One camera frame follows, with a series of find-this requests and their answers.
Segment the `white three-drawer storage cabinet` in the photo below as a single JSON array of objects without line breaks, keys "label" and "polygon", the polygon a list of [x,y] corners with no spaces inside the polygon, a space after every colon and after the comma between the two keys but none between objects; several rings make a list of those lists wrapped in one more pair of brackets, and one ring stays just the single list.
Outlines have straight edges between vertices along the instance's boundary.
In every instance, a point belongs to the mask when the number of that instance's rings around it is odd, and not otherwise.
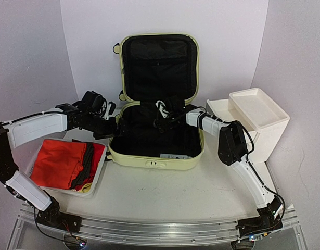
[{"label": "white three-drawer storage cabinet", "polygon": [[249,159],[255,164],[268,160],[290,120],[260,88],[232,92],[227,99],[207,100],[206,109],[222,120],[242,123],[253,139],[255,149]]}]

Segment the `pale green hard-shell suitcase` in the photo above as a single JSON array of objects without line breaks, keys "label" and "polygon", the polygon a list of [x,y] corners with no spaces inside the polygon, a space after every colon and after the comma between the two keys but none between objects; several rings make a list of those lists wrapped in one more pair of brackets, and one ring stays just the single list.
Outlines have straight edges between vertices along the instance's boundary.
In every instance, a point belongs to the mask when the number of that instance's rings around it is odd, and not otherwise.
[{"label": "pale green hard-shell suitcase", "polygon": [[[123,166],[189,170],[204,152],[204,135],[182,124],[165,133],[153,127],[155,102],[177,96],[191,105],[199,89],[199,46],[188,34],[155,33],[126,37],[114,47],[120,57],[122,92],[126,100],[116,118],[126,135],[112,137],[112,160]],[[164,159],[160,154],[182,154],[191,159]]]}]

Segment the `yellow cloth garment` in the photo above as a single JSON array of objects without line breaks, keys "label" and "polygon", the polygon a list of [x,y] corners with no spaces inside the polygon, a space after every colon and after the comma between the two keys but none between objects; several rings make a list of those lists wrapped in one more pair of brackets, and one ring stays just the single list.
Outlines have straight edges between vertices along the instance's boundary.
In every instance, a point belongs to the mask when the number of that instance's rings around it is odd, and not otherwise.
[{"label": "yellow cloth garment", "polygon": [[84,185],[78,185],[75,188],[71,189],[71,191],[79,192],[79,193],[87,193],[92,187],[92,183],[86,183]]}]

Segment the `white deodorant spray bottle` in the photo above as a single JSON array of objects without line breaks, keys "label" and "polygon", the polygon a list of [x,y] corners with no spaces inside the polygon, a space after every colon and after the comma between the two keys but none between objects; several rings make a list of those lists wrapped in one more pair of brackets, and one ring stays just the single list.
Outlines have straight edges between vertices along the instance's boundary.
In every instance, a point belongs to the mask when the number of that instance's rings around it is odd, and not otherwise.
[{"label": "white deodorant spray bottle", "polygon": [[191,156],[188,155],[182,155],[182,154],[165,154],[161,153],[160,158],[164,159],[191,159]]}]

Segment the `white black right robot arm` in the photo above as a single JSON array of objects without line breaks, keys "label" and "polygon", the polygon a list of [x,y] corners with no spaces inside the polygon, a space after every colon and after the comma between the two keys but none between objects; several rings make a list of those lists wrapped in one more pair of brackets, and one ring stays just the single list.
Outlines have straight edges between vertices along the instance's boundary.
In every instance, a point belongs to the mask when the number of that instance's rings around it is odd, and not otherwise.
[{"label": "white black right robot arm", "polygon": [[253,242],[281,229],[285,201],[265,184],[249,159],[253,151],[247,148],[246,139],[251,138],[247,129],[239,121],[224,121],[208,113],[203,107],[188,105],[177,110],[169,110],[163,104],[157,106],[154,126],[160,132],[166,132],[181,124],[196,127],[212,136],[217,136],[219,160],[241,177],[253,196],[259,215],[237,222],[238,238]]}]

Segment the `black dotted garment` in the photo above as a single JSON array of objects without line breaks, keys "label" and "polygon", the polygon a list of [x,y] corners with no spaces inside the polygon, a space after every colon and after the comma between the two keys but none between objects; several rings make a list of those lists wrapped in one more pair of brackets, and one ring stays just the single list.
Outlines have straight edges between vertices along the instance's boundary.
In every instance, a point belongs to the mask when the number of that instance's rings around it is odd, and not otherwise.
[{"label": "black dotted garment", "polygon": [[82,156],[82,167],[77,177],[71,182],[71,189],[79,191],[84,185],[92,182],[96,167],[94,163],[95,147],[93,143],[86,143],[86,150]]}]

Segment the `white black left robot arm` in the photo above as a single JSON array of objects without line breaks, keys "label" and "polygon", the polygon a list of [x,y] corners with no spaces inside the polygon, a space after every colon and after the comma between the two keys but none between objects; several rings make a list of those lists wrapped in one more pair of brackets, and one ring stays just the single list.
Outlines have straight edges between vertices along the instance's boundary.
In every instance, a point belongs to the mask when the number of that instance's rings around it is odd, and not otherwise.
[{"label": "white black left robot arm", "polygon": [[76,104],[67,103],[16,120],[0,121],[0,183],[39,211],[35,219],[53,228],[64,222],[78,226],[81,218],[61,213],[59,202],[24,171],[30,170],[40,139],[76,128],[92,132],[97,140],[120,132],[114,117],[103,118],[89,107],[77,108]]}]

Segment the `orange garment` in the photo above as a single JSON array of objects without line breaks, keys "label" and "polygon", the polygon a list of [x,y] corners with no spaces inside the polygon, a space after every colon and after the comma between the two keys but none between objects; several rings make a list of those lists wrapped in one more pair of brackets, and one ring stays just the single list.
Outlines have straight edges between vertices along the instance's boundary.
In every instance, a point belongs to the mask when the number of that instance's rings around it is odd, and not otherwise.
[{"label": "orange garment", "polygon": [[67,190],[82,167],[86,143],[45,139],[30,179],[38,186]]}]

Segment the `white perforated plastic basket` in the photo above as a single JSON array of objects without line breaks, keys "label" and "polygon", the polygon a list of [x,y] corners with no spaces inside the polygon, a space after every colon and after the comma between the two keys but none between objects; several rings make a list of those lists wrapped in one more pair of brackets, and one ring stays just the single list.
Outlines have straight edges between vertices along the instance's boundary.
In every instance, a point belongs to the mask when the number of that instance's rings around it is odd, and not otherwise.
[{"label": "white perforated plastic basket", "polygon": [[76,197],[95,192],[107,148],[95,142],[45,139],[30,179],[42,188]]}]

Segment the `red printed t-shirt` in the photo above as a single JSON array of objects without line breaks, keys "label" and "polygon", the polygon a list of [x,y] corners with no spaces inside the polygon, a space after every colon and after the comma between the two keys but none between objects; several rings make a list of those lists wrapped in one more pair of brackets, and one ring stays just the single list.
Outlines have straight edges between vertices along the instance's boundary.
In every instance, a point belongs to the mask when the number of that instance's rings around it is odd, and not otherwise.
[{"label": "red printed t-shirt", "polygon": [[100,159],[102,157],[102,154],[104,152],[104,149],[106,148],[104,145],[102,144],[98,144],[98,143],[93,143],[94,144],[94,147],[95,147],[95,156],[94,156],[94,163],[95,163],[95,169],[97,171],[97,168],[98,168],[98,164],[100,162]]}]

